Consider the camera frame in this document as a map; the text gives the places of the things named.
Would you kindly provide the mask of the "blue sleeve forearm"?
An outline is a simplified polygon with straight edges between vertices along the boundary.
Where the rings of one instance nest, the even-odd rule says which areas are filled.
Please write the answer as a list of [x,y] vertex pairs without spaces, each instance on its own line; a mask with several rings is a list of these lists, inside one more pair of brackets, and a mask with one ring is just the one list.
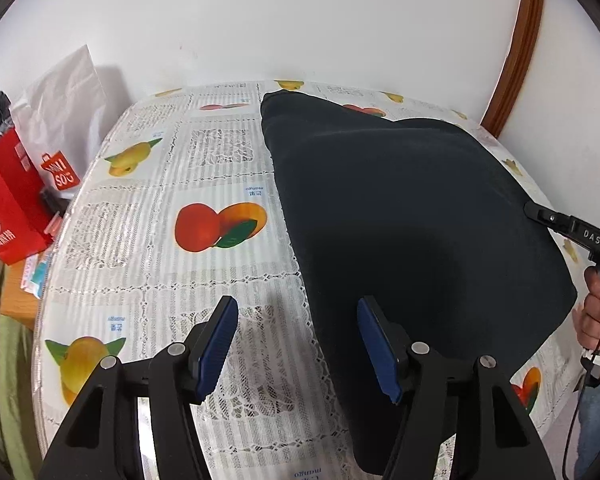
[[600,382],[586,386],[579,410],[580,436],[574,473],[581,479],[600,454]]

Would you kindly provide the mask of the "person's right hand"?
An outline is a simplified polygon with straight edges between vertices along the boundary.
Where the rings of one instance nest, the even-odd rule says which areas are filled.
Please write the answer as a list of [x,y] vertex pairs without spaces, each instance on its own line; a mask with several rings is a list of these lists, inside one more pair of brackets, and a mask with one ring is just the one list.
[[584,279],[588,294],[573,309],[572,319],[578,343],[585,350],[594,350],[600,344],[600,271],[590,266]]

